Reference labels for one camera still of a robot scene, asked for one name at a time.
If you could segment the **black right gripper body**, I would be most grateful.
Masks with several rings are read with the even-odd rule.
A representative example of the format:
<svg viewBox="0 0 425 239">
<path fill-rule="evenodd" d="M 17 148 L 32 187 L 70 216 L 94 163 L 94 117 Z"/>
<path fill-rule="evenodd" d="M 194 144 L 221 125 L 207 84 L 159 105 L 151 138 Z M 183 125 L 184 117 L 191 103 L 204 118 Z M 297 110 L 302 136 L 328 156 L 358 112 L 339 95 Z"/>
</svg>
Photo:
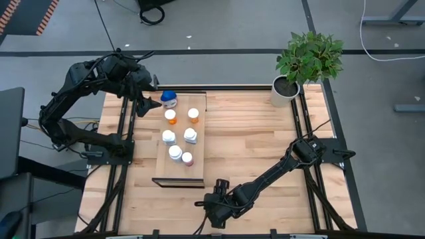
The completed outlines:
<svg viewBox="0 0 425 239">
<path fill-rule="evenodd" d="M 204 210 L 213 228 L 225 229 L 226 221 L 232 216 L 234 206 L 233 195 L 227 190 L 230 182 L 224 179 L 217 179 L 213 192 L 204 195 Z"/>
</svg>

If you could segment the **black aluminium table frame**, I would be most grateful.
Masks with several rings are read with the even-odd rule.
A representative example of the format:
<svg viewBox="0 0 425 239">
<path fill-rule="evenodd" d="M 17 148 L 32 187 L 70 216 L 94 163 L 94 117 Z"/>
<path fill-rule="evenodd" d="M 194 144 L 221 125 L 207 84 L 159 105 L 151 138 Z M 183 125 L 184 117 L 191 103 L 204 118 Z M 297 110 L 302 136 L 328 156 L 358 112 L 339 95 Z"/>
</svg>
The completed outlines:
<svg viewBox="0 0 425 239">
<path fill-rule="evenodd" d="M 152 181 L 157 161 L 160 113 L 155 108 L 142 118 L 134 103 L 107 94 L 100 133 L 131 133 L 133 159 L 117 173 L 100 166 L 86 179 L 80 213 L 89 224 L 77 224 L 74 239 L 105 239 L 143 235 L 143 239 L 290 239 L 290 234 L 319 234 L 328 239 L 359 237 L 349 194 L 348 176 L 332 158 L 348 161 L 331 129 L 322 89 L 313 84 L 282 108 L 270 101 L 269 84 L 173 85 L 176 93 L 205 93 L 205 159 L 203 188 L 160 187 Z M 253 181 L 278 163 L 289 144 L 303 136 L 323 140 L 322 162 L 309 168 L 311 176 L 339 216 L 353 229 L 340 230 L 307 186 L 307 171 L 294 169 L 264 189 L 241 217 L 229 218 L 225 229 L 213 228 L 205 210 L 195 206 L 213 192 L 217 179 L 230 182 L 227 191 Z"/>
</svg>

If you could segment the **white bottle blue cap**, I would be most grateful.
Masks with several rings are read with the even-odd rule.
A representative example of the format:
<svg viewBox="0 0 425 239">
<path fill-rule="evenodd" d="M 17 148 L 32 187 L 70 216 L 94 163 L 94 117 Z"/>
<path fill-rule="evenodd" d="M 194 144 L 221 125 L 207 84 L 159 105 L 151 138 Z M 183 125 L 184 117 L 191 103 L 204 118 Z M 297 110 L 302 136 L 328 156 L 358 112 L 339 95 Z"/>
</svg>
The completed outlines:
<svg viewBox="0 0 425 239">
<path fill-rule="evenodd" d="M 177 105 L 177 94 L 173 90 L 165 90 L 163 91 L 160 100 L 162 101 L 164 108 L 174 108 Z"/>
</svg>

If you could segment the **black mat orange stripes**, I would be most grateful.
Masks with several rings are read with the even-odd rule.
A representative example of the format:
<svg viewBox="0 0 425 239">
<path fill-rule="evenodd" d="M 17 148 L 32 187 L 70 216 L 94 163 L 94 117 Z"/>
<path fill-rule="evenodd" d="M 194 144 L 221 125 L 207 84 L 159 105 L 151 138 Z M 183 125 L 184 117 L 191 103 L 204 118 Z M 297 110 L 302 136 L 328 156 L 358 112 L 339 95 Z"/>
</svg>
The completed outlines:
<svg viewBox="0 0 425 239">
<path fill-rule="evenodd" d="M 42 35 L 60 0 L 0 0 L 1 35 Z"/>
</svg>

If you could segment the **wooden tray board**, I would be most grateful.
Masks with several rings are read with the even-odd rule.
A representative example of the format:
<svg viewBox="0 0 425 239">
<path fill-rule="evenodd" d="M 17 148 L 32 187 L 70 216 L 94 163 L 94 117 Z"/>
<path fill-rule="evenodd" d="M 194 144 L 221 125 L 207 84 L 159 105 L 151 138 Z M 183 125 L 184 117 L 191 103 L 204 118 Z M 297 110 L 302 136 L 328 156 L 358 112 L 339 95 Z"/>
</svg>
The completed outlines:
<svg viewBox="0 0 425 239">
<path fill-rule="evenodd" d="M 199 121 L 192 123 L 187 112 L 191 108 L 199 111 Z M 160 187 L 185 187 L 203 188 L 204 184 L 204 159 L 205 159 L 205 114 L 207 109 L 207 96 L 205 93 L 190 94 L 178 93 L 177 105 L 173 110 L 177 113 L 177 123 L 171 125 L 165 119 L 165 108 L 158 110 L 160 113 L 160 132 L 171 130 L 176 135 L 176 145 L 184 152 L 193 156 L 193 165 L 188 167 L 182 162 L 174 161 L 169 157 L 169 146 L 162 139 L 158 140 L 157 161 L 155 174 L 152 181 Z M 184 132 L 193 128 L 197 132 L 197 143 L 191 144 L 184 140 Z"/>
</svg>

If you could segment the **white bottle barcode label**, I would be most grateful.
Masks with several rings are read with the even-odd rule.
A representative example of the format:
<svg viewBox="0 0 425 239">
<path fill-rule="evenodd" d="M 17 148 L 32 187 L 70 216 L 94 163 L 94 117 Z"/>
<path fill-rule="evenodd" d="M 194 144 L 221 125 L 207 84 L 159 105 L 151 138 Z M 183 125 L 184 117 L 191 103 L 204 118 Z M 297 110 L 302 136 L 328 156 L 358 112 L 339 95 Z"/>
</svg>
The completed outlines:
<svg viewBox="0 0 425 239">
<path fill-rule="evenodd" d="M 172 145 L 170 146 L 169 150 L 169 157 L 174 161 L 181 161 L 181 157 L 183 155 L 183 150 L 178 145 Z"/>
</svg>

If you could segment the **dark grey cabinet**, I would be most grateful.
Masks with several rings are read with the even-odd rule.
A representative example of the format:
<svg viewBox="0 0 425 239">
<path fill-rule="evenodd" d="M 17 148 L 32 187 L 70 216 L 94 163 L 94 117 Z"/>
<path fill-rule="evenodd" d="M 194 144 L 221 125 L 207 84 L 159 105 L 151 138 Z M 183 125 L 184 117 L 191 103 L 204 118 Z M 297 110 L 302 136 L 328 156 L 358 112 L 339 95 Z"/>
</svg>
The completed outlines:
<svg viewBox="0 0 425 239">
<path fill-rule="evenodd" d="M 69 189 L 33 200 L 33 179 L 56 183 Z M 59 195 L 65 195 L 74 190 L 82 190 L 85 182 L 85 177 L 70 171 L 19 157 L 17 173 L 0 180 L 0 221 L 9 212 L 20 211 L 23 217 L 13 239 L 27 239 L 31 236 L 31 213 L 34 204 Z"/>
</svg>

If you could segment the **black desk top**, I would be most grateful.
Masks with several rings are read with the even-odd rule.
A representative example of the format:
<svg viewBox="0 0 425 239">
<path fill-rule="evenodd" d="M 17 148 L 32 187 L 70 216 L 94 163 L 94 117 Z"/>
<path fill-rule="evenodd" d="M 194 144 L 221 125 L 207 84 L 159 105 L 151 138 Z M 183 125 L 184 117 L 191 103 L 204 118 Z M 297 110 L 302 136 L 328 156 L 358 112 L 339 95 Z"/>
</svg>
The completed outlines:
<svg viewBox="0 0 425 239">
<path fill-rule="evenodd" d="M 25 89 L 0 91 L 0 180 L 17 173 Z"/>
</svg>

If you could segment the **dark blue rounded object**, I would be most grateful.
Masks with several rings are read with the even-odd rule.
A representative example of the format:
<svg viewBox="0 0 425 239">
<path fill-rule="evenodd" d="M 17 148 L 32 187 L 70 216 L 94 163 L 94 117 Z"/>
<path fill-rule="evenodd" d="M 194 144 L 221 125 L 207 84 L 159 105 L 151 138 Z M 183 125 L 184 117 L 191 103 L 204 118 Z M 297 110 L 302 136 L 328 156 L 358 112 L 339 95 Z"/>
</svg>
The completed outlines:
<svg viewBox="0 0 425 239">
<path fill-rule="evenodd" d="M 13 239 L 22 217 L 20 211 L 13 211 L 6 214 L 0 221 L 0 239 Z"/>
</svg>

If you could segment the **white plant pot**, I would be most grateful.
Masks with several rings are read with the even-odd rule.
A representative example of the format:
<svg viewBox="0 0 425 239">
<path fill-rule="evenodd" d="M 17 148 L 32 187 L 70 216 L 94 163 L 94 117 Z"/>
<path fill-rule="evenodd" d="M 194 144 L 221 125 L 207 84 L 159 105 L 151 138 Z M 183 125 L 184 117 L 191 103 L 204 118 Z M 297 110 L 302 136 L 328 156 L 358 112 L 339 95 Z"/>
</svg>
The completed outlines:
<svg viewBox="0 0 425 239">
<path fill-rule="evenodd" d="M 272 82 L 271 104 L 274 107 L 282 108 L 290 103 L 299 92 L 300 86 L 298 83 L 289 83 L 286 75 L 279 75 Z"/>
</svg>

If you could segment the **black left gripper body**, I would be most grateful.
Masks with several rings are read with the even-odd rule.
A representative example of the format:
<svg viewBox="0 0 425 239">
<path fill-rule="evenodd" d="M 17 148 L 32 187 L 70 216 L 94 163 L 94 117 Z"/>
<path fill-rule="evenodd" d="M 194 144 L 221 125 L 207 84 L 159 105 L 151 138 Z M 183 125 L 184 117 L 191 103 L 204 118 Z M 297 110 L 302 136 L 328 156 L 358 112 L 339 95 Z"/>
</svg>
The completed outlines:
<svg viewBox="0 0 425 239">
<path fill-rule="evenodd" d="M 127 76 L 129 84 L 129 100 L 136 100 L 142 96 L 143 91 L 154 92 L 157 87 L 152 82 L 150 72 L 145 66 L 138 64 L 135 71 L 131 71 Z"/>
</svg>

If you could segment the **white bottle blue-striped label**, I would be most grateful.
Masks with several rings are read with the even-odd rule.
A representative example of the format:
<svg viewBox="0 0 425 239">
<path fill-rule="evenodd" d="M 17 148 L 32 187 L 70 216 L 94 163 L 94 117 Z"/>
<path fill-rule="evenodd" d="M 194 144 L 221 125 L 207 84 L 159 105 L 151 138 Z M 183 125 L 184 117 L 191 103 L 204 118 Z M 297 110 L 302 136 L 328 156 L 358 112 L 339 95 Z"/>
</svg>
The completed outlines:
<svg viewBox="0 0 425 239">
<path fill-rule="evenodd" d="M 175 133 L 171 130 L 168 130 L 168 129 L 165 130 L 162 133 L 162 140 L 163 140 L 164 144 L 166 144 L 168 146 L 172 146 L 172 145 L 175 145 L 177 143 Z"/>
</svg>

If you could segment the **green leafy plant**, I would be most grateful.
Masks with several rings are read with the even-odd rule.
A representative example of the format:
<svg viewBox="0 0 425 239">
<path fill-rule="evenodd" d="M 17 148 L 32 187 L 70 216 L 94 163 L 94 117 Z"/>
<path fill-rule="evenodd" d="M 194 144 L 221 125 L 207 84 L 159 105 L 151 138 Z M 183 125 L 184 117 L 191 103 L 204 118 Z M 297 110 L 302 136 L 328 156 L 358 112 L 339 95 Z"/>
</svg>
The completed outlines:
<svg viewBox="0 0 425 239">
<path fill-rule="evenodd" d="M 324 82 L 336 79 L 343 70 L 344 42 L 321 33 L 291 33 L 287 48 L 276 58 L 276 70 L 290 83 Z"/>
</svg>

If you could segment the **grey metal desk leg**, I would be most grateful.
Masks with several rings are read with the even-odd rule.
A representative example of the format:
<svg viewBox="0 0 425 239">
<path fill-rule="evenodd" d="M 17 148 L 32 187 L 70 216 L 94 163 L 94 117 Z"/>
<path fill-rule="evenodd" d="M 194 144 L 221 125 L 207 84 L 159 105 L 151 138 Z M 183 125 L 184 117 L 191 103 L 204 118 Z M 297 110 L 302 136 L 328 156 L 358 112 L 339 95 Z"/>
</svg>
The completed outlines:
<svg viewBox="0 0 425 239">
<path fill-rule="evenodd" d="M 406 16 L 407 12 L 418 2 L 418 0 L 405 0 L 392 14 L 387 17 L 366 17 L 365 11 L 367 1 L 364 0 L 363 12 L 360 25 L 367 24 L 401 24 L 421 26 L 425 23 L 425 17 Z"/>
</svg>

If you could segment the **grey metal desk foot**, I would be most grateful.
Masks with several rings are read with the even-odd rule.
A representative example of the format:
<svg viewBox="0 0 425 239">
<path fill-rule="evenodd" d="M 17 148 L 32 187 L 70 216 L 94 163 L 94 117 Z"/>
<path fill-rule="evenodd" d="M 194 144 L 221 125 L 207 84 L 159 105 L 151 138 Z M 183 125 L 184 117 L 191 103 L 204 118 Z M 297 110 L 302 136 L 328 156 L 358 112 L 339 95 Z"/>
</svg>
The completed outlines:
<svg viewBox="0 0 425 239">
<path fill-rule="evenodd" d="M 394 111 L 404 113 L 424 113 L 425 104 L 395 104 Z"/>
</svg>

